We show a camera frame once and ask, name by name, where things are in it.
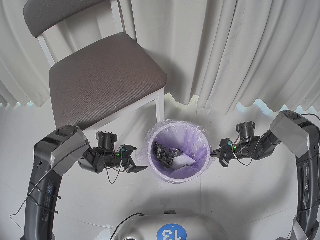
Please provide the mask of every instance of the chair seat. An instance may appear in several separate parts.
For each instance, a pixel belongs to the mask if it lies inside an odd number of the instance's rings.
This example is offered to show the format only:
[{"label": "chair seat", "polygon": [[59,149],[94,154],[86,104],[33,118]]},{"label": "chair seat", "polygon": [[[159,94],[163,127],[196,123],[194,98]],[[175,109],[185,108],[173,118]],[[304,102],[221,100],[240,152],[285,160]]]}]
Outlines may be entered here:
[{"label": "chair seat", "polygon": [[56,127],[82,130],[163,88],[167,75],[125,33],[90,44],[50,69]]}]

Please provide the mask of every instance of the gray upholstered backrest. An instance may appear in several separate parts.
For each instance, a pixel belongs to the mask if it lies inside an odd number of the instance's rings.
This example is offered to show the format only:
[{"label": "gray upholstered backrest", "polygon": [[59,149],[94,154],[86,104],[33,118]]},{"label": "gray upholstered backrest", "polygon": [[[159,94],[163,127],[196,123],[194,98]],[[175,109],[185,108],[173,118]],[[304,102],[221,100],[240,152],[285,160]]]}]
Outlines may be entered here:
[{"label": "gray upholstered backrest", "polygon": [[28,0],[23,15],[31,34],[37,38],[66,18],[106,0]]}]

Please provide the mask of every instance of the logo sticker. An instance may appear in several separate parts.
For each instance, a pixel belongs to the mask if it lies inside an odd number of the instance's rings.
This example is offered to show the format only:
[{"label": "logo sticker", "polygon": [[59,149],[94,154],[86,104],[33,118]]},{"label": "logo sticker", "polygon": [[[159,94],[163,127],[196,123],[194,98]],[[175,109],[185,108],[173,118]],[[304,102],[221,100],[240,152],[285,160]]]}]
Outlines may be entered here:
[{"label": "logo sticker", "polygon": [[157,240],[187,240],[187,232],[178,224],[167,224],[158,230]]}]

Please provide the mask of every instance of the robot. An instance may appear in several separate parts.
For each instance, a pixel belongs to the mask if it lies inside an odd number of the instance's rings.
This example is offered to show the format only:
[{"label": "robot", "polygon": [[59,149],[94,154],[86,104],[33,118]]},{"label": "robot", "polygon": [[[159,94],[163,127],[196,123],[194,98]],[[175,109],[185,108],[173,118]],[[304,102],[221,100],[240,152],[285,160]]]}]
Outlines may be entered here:
[{"label": "robot", "polygon": [[[261,137],[254,135],[254,129],[254,122],[239,123],[236,131],[240,142],[235,144],[230,138],[222,139],[220,148],[214,150],[211,156],[219,158],[223,167],[228,167],[234,159],[251,158],[252,161],[266,158],[282,142],[296,156],[298,173],[298,209],[290,240],[313,240],[319,227],[319,128],[302,115],[284,110]],[[123,166],[127,173],[137,173],[147,168],[136,166],[132,160],[131,154],[137,148],[121,145],[115,151],[116,134],[97,132],[96,138],[98,146],[91,148],[79,127],[66,125],[35,144],[34,165],[25,200],[25,234],[20,240],[55,239],[52,230],[54,214],[58,213],[56,202],[61,198],[58,196],[61,179],[75,162],[97,174],[104,168],[119,166]],[[179,215],[167,211],[163,215],[139,215],[135,218],[130,216],[131,219],[114,239],[227,239],[219,223],[203,214]]]}]

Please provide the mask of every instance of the chair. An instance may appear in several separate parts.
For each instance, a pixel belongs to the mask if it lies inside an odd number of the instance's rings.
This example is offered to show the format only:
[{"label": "chair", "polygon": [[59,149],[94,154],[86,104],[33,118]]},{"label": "chair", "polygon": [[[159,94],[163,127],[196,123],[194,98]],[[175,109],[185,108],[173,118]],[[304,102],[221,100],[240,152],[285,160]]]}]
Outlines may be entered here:
[{"label": "chair", "polygon": [[28,0],[23,14],[51,69],[50,95],[56,127],[96,130],[155,100],[164,119],[167,75],[135,40],[123,33],[117,0],[110,0],[117,34],[94,42],[56,64],[42,33],[66,18],[107,0]]}]

